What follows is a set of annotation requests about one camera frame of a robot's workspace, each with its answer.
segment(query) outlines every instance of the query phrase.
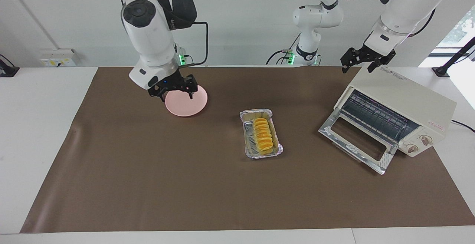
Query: round plate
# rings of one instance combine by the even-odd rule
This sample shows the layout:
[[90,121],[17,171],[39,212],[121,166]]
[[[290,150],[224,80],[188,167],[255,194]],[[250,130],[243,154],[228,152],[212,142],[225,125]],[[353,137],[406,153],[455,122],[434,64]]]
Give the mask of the round plate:
[[187,92],[170,91],[165,97],[165,106],[168,111],[176,116],[189,117],[193,116],[204,109],[207,103],[206,90],[198,85],[198,91],[193,94],[193,99]]

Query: table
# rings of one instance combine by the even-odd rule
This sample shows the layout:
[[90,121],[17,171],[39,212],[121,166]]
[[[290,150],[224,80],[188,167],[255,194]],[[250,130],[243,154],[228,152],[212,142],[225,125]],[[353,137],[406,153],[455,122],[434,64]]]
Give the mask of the table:
[[[24,68],[0,80],[0,243],[472,243],[475,227],[279,231],[109,232],[16,234],[82,102],[97,68]],[[458,103],[454,119],[475,124],[475,110],[450,79],[432,70],[392,68]],[[475,212],[475,135],[451,124],[435,148],[472,212]]]

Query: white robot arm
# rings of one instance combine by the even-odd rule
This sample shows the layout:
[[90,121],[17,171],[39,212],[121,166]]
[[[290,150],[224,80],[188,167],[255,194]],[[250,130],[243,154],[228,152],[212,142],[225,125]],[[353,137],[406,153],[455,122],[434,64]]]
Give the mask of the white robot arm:
[[394,48],[401,44],[416,29],[421,20],[439,5],[442,0],[380,0],[386,4],[385,11],[373,26],[373,30],[359,50],[350,48],[341,58],[343,73],[362,62],[372,62],[372,72],[380,65],[387,65],[396,55]]
[[343,21],[338,0],[319,0],[318,5],[304,5],[294,11],[294,23],[300,29],[300,40],[293,48],[294,64],[313,65],[321,36],[317,28],[336,27]]
[[140,54],[129,77],[151,96],[170,90],[197,91],[193,75],[183,78],[177,61],[178,47],[171,30],[190,27],[196,19],[193,0],[129,0],[122,8],[122,23]]

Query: white toaster oven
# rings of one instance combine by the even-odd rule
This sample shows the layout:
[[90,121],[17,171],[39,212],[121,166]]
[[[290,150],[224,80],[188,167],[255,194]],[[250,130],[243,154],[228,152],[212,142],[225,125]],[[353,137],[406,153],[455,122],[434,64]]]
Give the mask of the white toaster oven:
[[[456,103],[387,67],[361,68],[319,129],[381,175],[399,149],[414,157],[444,139]],[[332,130],[342,118],[386,146],[376,160]]]

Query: brown tablecloth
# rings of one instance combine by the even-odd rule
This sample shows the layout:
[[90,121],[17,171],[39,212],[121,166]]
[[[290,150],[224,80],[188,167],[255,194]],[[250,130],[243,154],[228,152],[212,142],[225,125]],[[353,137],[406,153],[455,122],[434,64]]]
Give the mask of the brown tablecloth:
[[[191,118],[129,71],[97,71],[23,233],[475,224],[433,148],[380,176],[318,133],[358,68],[183,70],[209,94]],[[256,108],[273,111],[282,155],[245,156],[239,112]]]

